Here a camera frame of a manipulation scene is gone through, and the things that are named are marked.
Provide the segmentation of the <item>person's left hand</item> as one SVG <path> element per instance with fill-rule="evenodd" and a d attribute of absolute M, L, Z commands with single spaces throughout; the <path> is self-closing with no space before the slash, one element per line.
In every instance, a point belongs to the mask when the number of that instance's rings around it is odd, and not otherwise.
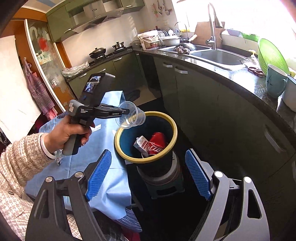
<path fill-rule="evenodd" d="M 88 142 L 91 133 L 91 128 L 71 123 L 71 116 L 67 115 L 50 133 L 42 135 L 41 143 L 50 154 L 54 154 L 57 150 L 63 149 L 64 144 L 72 135 L 81 135 L 81 145 L 84 145 Z"/>

